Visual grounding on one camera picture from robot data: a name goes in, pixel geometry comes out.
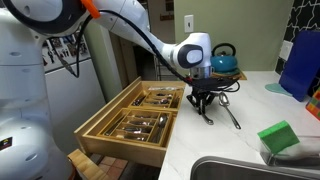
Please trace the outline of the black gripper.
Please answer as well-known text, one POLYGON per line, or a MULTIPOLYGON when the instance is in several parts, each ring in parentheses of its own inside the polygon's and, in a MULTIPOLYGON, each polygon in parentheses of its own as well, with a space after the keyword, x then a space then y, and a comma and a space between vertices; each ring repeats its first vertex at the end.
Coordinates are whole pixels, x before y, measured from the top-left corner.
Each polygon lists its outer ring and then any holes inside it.
MULTIPOLYGON (((209 77, 202 79, 193 79, 193 86, 206 91, 219 91, 234 84, 234 80, 228 77, 209 77)), ((212 103, 215 98, 213 92, 192 91, 186 96, 187 100, 195 108, 199 108, 200 114, 206 113, 206 107, 212 103)))

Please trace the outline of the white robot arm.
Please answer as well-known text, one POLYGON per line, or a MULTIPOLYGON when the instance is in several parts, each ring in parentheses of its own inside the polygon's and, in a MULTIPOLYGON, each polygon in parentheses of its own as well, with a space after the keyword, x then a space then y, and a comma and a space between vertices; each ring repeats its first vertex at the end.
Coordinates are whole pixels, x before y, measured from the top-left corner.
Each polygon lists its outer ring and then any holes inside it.
POLYGON ((198 70, 182 80, 204 91, 234 84, 211 76, 211 40, 191 33, 167 44, 149 30, 137 0, 2 0, 0 10, 0 180, 72 180, 76 169, 56 145, 49 111, 43 43, 81 31, 93 20, 153 53, 176 73, 198 70))

